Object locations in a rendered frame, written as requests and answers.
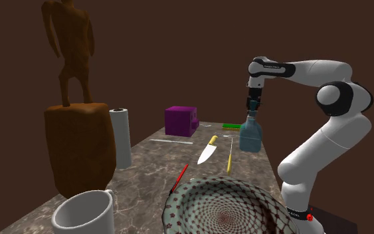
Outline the blue glass bottle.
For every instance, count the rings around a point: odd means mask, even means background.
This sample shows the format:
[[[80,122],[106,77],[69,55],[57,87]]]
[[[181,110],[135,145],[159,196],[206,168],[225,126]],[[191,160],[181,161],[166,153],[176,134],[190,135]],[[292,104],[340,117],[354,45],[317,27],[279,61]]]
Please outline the blue glass bottle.
[[[246,122],[240,127],[240,149],[244,152],[257,153],[262,147],[262,128],[256,121],[256,113],[259,102],[250,101],[250,110]]]

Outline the purple cube box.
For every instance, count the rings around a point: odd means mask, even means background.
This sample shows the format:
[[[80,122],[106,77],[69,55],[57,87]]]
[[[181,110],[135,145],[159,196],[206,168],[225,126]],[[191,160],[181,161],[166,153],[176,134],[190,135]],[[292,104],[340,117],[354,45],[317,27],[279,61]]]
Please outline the purple cube box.
[[[197,108],[191,106],[172,106],[165,109],[165,134],[191,137],[199,126]]]

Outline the grey flat ruler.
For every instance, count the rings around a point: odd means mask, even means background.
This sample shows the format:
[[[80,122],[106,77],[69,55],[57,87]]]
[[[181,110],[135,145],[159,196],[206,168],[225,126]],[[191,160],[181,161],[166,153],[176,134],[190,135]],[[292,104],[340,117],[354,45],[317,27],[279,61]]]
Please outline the grey flat ruler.
[[[154,141],[154,142],[168,142],[168,143],[176,143],[176,144],[188,144],[192,145],[193,142],[184,142],[184,141],[175,141],[175,140],[162,140],[162,139],[149,139],[149,141]]]

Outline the red pen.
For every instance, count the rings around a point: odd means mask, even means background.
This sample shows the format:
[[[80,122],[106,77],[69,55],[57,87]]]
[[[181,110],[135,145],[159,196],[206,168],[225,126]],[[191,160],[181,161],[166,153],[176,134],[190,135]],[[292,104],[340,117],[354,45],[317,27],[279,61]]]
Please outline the red pen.
[[[178,185],[178,183],[180,182],[181,178],[183,177],[186,169],[188,168],[189,164],[186,164],[183,168],[183,170],[181,171],[181,173],[179,174],[178,178],[176,179],[173,187],[171,188],[171,190],[169,191],[169,195],[171,195],[175,190],[176,190],[176,187]]]

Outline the patterned pale green bowl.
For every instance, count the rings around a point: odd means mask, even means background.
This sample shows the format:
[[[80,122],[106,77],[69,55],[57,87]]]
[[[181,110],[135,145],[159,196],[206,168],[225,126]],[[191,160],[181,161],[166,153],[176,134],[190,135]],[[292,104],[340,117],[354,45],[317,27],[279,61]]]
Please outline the patterned pale green bowl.
[[[239,179],[192,179],[167,198],[165,234],[300,234],[286,208],[267,191]]]

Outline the white paper towel roll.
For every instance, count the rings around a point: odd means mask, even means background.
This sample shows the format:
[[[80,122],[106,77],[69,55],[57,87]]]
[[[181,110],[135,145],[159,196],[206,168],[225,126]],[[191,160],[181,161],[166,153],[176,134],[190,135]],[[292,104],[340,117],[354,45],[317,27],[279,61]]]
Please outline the white paper towel roll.
[[[116,108],[111,109],[109,113],[116,146],[116,169],[123,170],[132,164],[128,110]]]

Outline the brown wooden figure statue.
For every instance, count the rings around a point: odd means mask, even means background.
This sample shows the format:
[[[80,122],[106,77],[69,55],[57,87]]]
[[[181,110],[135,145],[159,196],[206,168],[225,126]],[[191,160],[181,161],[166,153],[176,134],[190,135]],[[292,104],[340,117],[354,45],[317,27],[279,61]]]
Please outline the brown wooden figure statue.
[[[108,105],[95,103],[89,89],[95,49],[90,16],[73,0],[45,1],[41,12],[49,44],[64,59],[58,76],[62,104],[44,112],[55,186],[65,198],[104,190],[116,169],[116,149]]]

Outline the white mug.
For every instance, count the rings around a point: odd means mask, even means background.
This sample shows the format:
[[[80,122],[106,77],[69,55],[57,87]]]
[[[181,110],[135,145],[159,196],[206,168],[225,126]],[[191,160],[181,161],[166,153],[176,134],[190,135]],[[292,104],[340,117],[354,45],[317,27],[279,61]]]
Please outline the white mug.
[[[115,234],[113,209],[111,189],[79,193],[54,211],[54,234]]]

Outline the yellow handled kitchen knife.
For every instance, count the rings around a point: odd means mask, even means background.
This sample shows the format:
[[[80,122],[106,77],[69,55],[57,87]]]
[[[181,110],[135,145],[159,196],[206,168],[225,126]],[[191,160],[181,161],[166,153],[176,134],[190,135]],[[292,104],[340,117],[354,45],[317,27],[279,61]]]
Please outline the yellow handled kitchen knife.
[[[206,160],[208,160],[211,155],[213,154],[213,152],[217,149],[217,146],[215,145],[215,141],[216,139],[218,138],[218,136],[214,135],[212,136],[211,140],[209,141],[209,143],[207,144],[207,146],[205,147],[205,149],[202,151],[197,163],[198,164],[202,164],[203,162],[205,162]]]

